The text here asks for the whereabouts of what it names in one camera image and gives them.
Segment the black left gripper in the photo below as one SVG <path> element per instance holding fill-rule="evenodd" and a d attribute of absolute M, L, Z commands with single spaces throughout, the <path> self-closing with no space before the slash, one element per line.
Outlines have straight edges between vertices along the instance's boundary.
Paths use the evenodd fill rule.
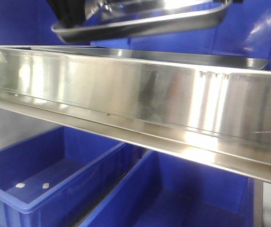
<path fill-rule="evenodd" d="M 81 25 L 86 21 L 84 0 L 47 0 L 59 21 L 68 25 Z"/>

